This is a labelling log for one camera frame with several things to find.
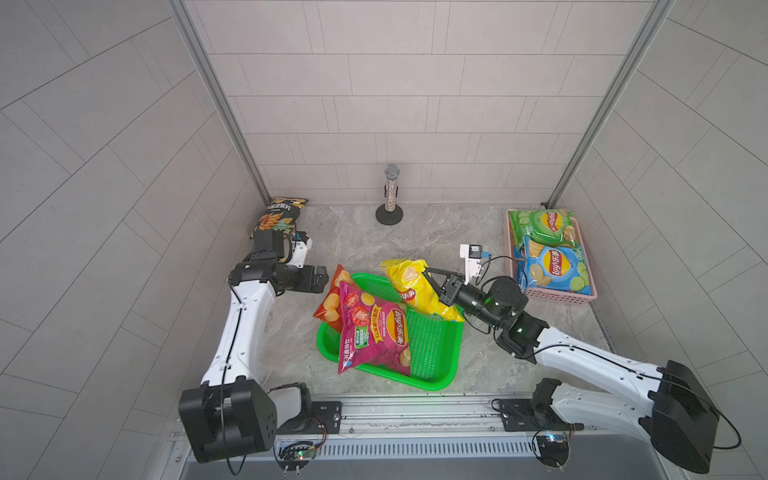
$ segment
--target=wall tile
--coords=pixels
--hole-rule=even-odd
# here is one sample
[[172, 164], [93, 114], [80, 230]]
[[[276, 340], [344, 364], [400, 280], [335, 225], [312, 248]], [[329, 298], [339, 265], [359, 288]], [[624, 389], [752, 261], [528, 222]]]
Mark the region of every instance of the wall tile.
[[212, 53], [312, 53], [301, 2], [194, 4]]
[[6, 2], [0, 18], [0, 105], [5, 106], [74, 67], [67, 52], [22, 0]]
[[633, 75], [615, 111], [673, 167], [710, 128], [709, 122], [641, 73]]
[[121, 430], [98, 478], [140, 478], [156, 441], [155, 435]]
[[319, 2], [327, 53], [431, 53], [433, 2]]
[[602, 272], [595, 262], [592, 262], [590, 268], [592, 269], [592, 280], [600, 292], [592, 306], [595, 316], [600, 320], [606, 332], [607, 340], [612, 349], [619, 355], [624, 355], [630, 359], [645, 359], [645, 354], [629, 328], [608, 282], [603, 278]]
[[552, 23], [549, 25], [547, 39], [544, 42], [544, 47], [541, 49], [541, 53], [545, 55], [553, 54], [554, 50], [558, 47], [563, 27], [568, 20], [568, 16], [571, 14], [573, 2], [559, 2], [557, 6], [557, 10], [554, 11], [554, 17], [552, 17]]
[[0, 157], [0, 238], [3, 238], [63, 184], [69, 173], [2, 115]]
[[0, 375], [0, 407], [64, 418], [77, 393]]
[[515, 131], [518, 133], [524, 133], [528, 129], [528, 123], [531, 121], [533, 110], [536, 108], [536, 102], [538, 97], [526, 97], [523, 109], [520, 112], [518, 118], [518, 124], [515, 126]]
[[[397, 184], [401, 188], [417, 188], [422, 184], [422, 166], [402, 164]], [[382, 165], [347, 165], [346, 176], [350, 188], [381, 188], [386, 183]]]
[[160, 255], [168, 248], [168, 242], [145, 219], [141, 218], [141, 215], [137, 214], [136, 210], [131, 209], [123, 219], [123, 223], [141, 237], [142, 240], [149, 243], [149, 246], [154, 248], [154, 251]]
[[685, 101], [724, 50], [716, 41], [667, 20], [638, 69]]
[[696, 371], [669, 325], [663, 319], [635, 336], [648, 362], [665, 366], [667, 360], [673, 360], [682, 363], [694, 372]]
[[336, 169], [329, 165], [265, 165], [271, 188], [339, 188]]
[[663, 319], [664, 317], [661, 315], [659, 308], [655, 306], [646, 313], [641, 314], [638, 318], [631, 320], [629, 322], [629, 327], [632, 329], [632, 332], [637, 335], [648, 327], [656, 325]]
[[575, 2], [555, 53], [624, 55], [649, 6], [636, 2]]
[[133, 310], [128, 312], [121, 326], [135, 336], [139, 336], [152, 345], [159, 347], [163, 346], [163, 342], [165, 342], [165, 338], [168, 336], [168, 332]]
[[694, 276], [744, 247], [744, 242], [663, 159], [632, 188], [632, 195]]
[[710, 475], [755, 475], [757, 469], [746, 452], [713, 452]]
[[521, 97], [442, 97], [437, 131], [514, 132], [524, 101]]
[[165, 5], [149, 0], [51, 0], [92, 57], [169, 17]]
[[131, 122], [109, 147], [149, 187], [204, 122], [192, 90], [180, 84]]
[[602, 97], [623, 59], [623, 55], [575, 55], [558, 95]]
[[29, 330], [0, 320], [0, 369], [5, 370], [31, 335]]
[[445, 53], [538, 54], [555, 3], [455, 2]]
[[27, 478], [61, 419], [0, 408], [0, 472], [3, 478]]
[[210, 179], [197, 202], [211, 220], [220, 226], [227, 217], [240, 189], [248, 180], [245, 165], [237, 156], [237, 152], [232, 150], [214, 177]]
[[346, 55], [240, 55], [253, 95], [350, 95]]
[[741, 432], [744, 448], [761, 475], [768, 472], [768, 461], [765, 458], [762, 433], [768, 426], [761, 412], [760, 402], [754, 399], [768, 394], [768, 376], [764, 372], [754, 373], [740, 379], [720, 383], [709, 388], [712, 400], [717, 406], [727, 412], [728, 418]]
[[147, 66], [127, 41], [43, 85], [25, 102], [88, 159], [160, 96]]
[[632, 260], [641, 251], [645, 250], [645, 247], [650, 245], [650, 242], [656, 240], [656, 237], [659, 235], [661, 235], [659, 230], [655, 225], [651, 224], [638, 238], [629, 244], [629, 247], [624, 249], [624, 255], [626, 255], [629, 260]]
[[108, 148], [67, 180], [0, 243], [3, 319], [37, 328], [143, 192]]
[[768, 65], [740, 56], [697, 111], [757, 157], [768, 161]]
[[570, 55], [467, 55], [462, 95], [557, 95]]
[[155, 25], [142, 36], [171, 85], [176, 85], [194, 71], [194, 62], [172, 19]]
[[365, 192], [362, 188], [291, 189], [291, 194], [309, 198], [312, 205], [360, 205], [366, 202]]
[[768, 5], [760, 0], [712, 0], [703, 7], [692, 28], [767, 63], [768, 39], [763, 23], [766, 15]]
[[650, 226], [648, 216], [607, 165], [585, 190], [622, 250]]
[[464, 70], [464, 55], [349, 56], [355, 95], [458, 95]]
[[757, 363], [751, 353], [742, 352], [722, 359], [719, 362], [700, 367], [697, 369], [697, 373], [704, 385], [712, 386], [717, 383], [737, 379], [741, 376], [751, 375], [761, 370], [760, 364]]
[[23, 100], [15, 101], [3, 108], [2, 113], [67, 172], [73, 174], [82, 167], [83, 159], [51, 130]]
[[320, 12], [317, 2], [302, 2], [304, 6], [304, 18], [306, 30], [310, 34], [312, 53], [326, 53], [326, 42], [323, 38], [323, 25], [320, 23]]
[[149, 342], [118, 330], [30, 478], [98, 475], [157, 351]]
[[632, 260], [651, 296], [694, 366], [745, 350], [712, 301], [663, 237]]
[[626, 318], [635, 319], [654, 305], [654, 300], [605, 224], [589, 239], [589, 251], [592, 262], [600, 267]]
[[720, 57], [717, 58], [715, 64], [712, 65], [712, 68], [710, 68], [707, 74], [704, 75], [704, 78], [701, 79], [694, 91], [688, 95], [685, 104], [694, 110], [699, 108], [699, 105], [704, 101], [704, 98], [710, 94], [712, 89], [715, 88], [715, 85], [720, 82], [723, 75], [726, 74], [731, 65], [733, 65], [740, 56], [741, 53], [738, 51], [726, 47], [725, 51], [720, 54]]
[[483, 134], [475, 162], [479, 164], [543, 164], [556, 134]]
[[506, 205], [515, 202], [517, 193], [517, 188], [445, 188], [442, 202], [454, 205]]
[[219, 114], [216, 113], [208, 118], [203, 126], [200, 127], [199, 133], [208, 151], [213, 156], [216, 166], [220, 166], [232, 151], [233, 145]]
[[72, 61], [79, 65], [91, 57], [48, 0], [27, 0], [27, 5], [35, 11], [35, 15], [40, 18]]
[[552, 188], [563, 171], [562, 165], [515, 164], [507, 179], [507, 187]]
[[435, 21], [432, 29], [432, 53], [445, 53], [445, 40], [448, 37], [448, 15], [451, 4], [446, 2], [435, 3]]
[[376, 163], [374, 134], [300, 134], [298, 137], [306, 164]]
[[236, 209], [232, 208], [221, 226], [214, 244], [211, 245], [203, 266], [200, 268], [200, 275], [205, 280], [217, 285], [227, 278], [232, 270], [233, 262], [239, 260], [234, 258], [234, 254], [240, 245], [243, 234], [248, 230], [249, 228], [246, 227], [243, 218]]
[[427, 97], [336, 97], [336, 114], [342, 132], [424, 131]]
[[157, 361], [152, 366], [147, 381], [136, 398], [134, 408], [156, 415], [170, 413], [170, 408], [177, 399], [184, 373], [213, 309], [213, 302], [192, 287], [181, 307], [178, 320], [168, 333]]
[[320, 97], [237, 97], [237, 105], [251, 134], [328, 131]]
[[168, 92], [173, 85], [170, 84], [168, 77], [165, 76], [163, 68], [160, 66], [160, 62], [155, 58], [154, 53], [152, 53], [152, 49], [149, 48], [149, 44], [144, 36], [136, 35], [131, 39], [131, 43], [136, 47], [136, 51], [139, 52], [141, 59], [144, 60], [144, 64], [152, 74], [152, 78], [157, 82], [157, 86], [160, 87], [163, 93]]
[[539, 97], [526, 131], [581, 134], [599, 103], [599, 97]]
[[79, 392], [159, 259], [118, 226], [6, 372]]
[[717, 308], [764, 369], [768, 365], [768, 352], [763, 348], [768, 331], [764, 322], [765, 284], [761, 282], [766, 280], [768, 265], [760, 263], [710, 292]]
[[397, 164], [463, 164], [468, 134], [387, 134], [387, 158]]
[[240, 56], [234, 54], [208, 55], [225, 95], [252, 95]]
[[749, 247], [744, 247], [726, 258], [720, 265], [717, 265], [712, 270], [697, 278], [697, 280], [699, 281], [701, 288], [709, 293], [762, 261], [763, 260], [754, 250]]
[[194, 214], [182, 223], [133, 310], [170, 331], [214, 238]]
[[501, 165], [490, 164], [456, 164], [450, 168], [433, 168], [430, 186], [433, 188], [493, 188], [501, 172]]
[[592, 223], [592, 220], [598, 215], [598, 209], [594, 207], [587, 192], [575, 178], [571, 180], [563, 192], [558, 206], [574, 212], [582, 229]]
[[629, 177], [648, 148], [645, 140], [615, 111], [608, 116], [594, 140], [594, 149], [621, 181]]

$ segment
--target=metal vent grille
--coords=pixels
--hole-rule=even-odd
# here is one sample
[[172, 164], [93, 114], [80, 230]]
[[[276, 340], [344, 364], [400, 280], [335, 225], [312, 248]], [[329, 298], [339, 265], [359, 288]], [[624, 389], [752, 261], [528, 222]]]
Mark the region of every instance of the metal vent grille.
[[525, 437], [458, 439], [329, 439], [316, 459], [461, 458], [533, 456]]

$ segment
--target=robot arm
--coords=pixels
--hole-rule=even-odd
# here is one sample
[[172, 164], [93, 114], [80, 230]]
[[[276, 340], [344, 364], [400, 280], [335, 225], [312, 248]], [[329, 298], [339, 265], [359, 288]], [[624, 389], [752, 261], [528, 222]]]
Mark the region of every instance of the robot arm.
[[[423, 273], [445, 305], [459, 305], [498, 332], [512, 356], [554, 367], [609, 392], [591, 392], [544, 379], [531, 404], [541, 425], [587, 423], [649, 442], [676, 465], [709, 471], [720, 411], [693, 373], [680, 363], [638, 362], [574, 339], [525, 312], [528, 298], [509, 276], [486, 293], [446, 270]], [[440, 284], [432, 274], [443, 275]]]

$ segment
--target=black chip bag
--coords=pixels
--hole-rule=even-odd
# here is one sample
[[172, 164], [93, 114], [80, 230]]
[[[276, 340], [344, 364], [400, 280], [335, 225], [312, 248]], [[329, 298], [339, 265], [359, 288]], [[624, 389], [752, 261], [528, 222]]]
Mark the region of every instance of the black chip bag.
[[279, 230], [290, 233], [296, 229], [296, 219], [308, 200], [306, 198], [274, 197], [254, 230]]

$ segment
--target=wire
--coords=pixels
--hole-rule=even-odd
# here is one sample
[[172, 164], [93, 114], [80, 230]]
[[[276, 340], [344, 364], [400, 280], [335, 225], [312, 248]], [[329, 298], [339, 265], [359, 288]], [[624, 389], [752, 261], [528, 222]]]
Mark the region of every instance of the wire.
[[[237, 292], [235, 292], [234, 286], [232, 285], [232, 280], [227, 278], [227, 285], [230, 286], [230, 290], [232, 290], [232, 294], [237, 299], [237, 302], [242, 304], [242, 300], [240, 300], [240, 296], [237, 295]], [[232, 343], [230, 343], [230, 350], [227, 353], [227, 359], [224, 360], [224, 370], [221, 374], [221, 394], [219, 396], [219, 413], [221, 415], [221, 439], [223, 441], [224, 446], [224, 456], [227, 458], [227, 467], [230, 470], [230, 473], [232, 476], [237, 477], [240, 472], [243, 471], [243, 465], [245, 465], [245, 455], [243, 455], [243, 460], [240, 461], [240, 467], [237, 469], [237, 472], [234, 471], [232, 468], [232, 464], [230, 463], [230, 456], [227, 453], [227, 431], [224, 428], [224, 381], [227, 378], [227, 370], [229, 369], [229, 362], [232, 358], [232, 348], [235, 346], [235, 339], [237, 338], [237, 330], [240, 328], [240, 317], [243, 315], [243, 309], [239, 308], [237, 311], [237, 323], [235, 324], [235, 333], [232, 335]]]
[[[643, 377], [643, 378], [646, 378], [646, 379], [657, 380], [659, 382], [669, 383], [670, 385], [674, 385], [674, 386], [676, 386], [678, 388], [686, 390], [687, 392], [693, 393], [696, 397], [698, 397], [699, 400], [701, 400], [702, 402], [706, 403], [716, 414], [718, 414], [719, 416], [723, 417], [723, 419], [726, 421], [728, 426], [730, 426], [731, 429], [733, 430], [733, 433], [736, 434], [737, 442], [736, 442], [735, 445], [731, 445], [731, 446], [727, 446], [727, 447], [713, 446], [712, 448], [713, 449], [717, 449], [717, 450], [734, 450], [734, 449], [738, 449], [741, 446], [741, 433], [739, 433], [739, 430], [728, 419], [728, 417], [726, 417], [725, 414], [723, 414], [723, 412], [720, 409], [718, 409], [715, 405], [713, 405], [710, 400], [705, 399], [703, 396], [699, 395], [698, 393], [694, 392], [693, 390], [689, 389], [688, 387], [686, 387], [684, 385], [681, 385], [680, 383], [672, 382], [671, 380], [667, 380], [667, 379], [664, 379], [664, 378], [659, 378], [659, 377], [656, 377], [656, 376], [650, 376], [650, 375], [646, 375], [644, 373], [640, 373], [637, 370], [631, 369], [631, 368], [629, 368], [626, 365], [621, 365], [619, 362], [615, 362], [615, 361], [613, 361], [611, 359], [607, 359], [607, 358], [605, 358], [604, 356], [602, 356], [602, 355], [600, 355], [598, 353], [592, 352], [591, 350], [584, 349], [584, 348], [581, 348], [580, 346], [576, 346], [576, 345], [568, 345], [568, 344], [560, 344], [560, 343], [556, 344], [556, 345], [547, 345], [546, 347], [540, 348], [540, 349], [536, 350], [535, 352], [532, 352], [530, 355], [518, 357], [518, 359], [519, 360], [526, 360], [526, 359], [531, 358], [532, 356], [535, 356], [539, 352], [543, 352], [546, 349], [552, 349], [552, 348], [555, 348], [555, 347], [563, 347], [563, 348], [568, 348], [568, 349], [576, 349], [576, 350], [580, 350], [582, 352], [590, 353], [591, 355], [594, 355], [594, 356], [596, 356], [599, 359], [602, 359], [602, 360], [604, 360], [606, 362], [609, 362], [609, 363], [613, 363], [616, 366], [620, 366], [622, 369], [625, 369], [628, 372], [631, 372], [631, 373], [633, 373], [633, 374], [635, 374], [637, 376], [640, 376], [640, 377]], [[679, 376], [673, 375], [671, 373], [667, 373], [667, 375], [673, 376], [673, 377], [675, 377], [676, 379], [679, 379], [679, 380], [683, 380]]]

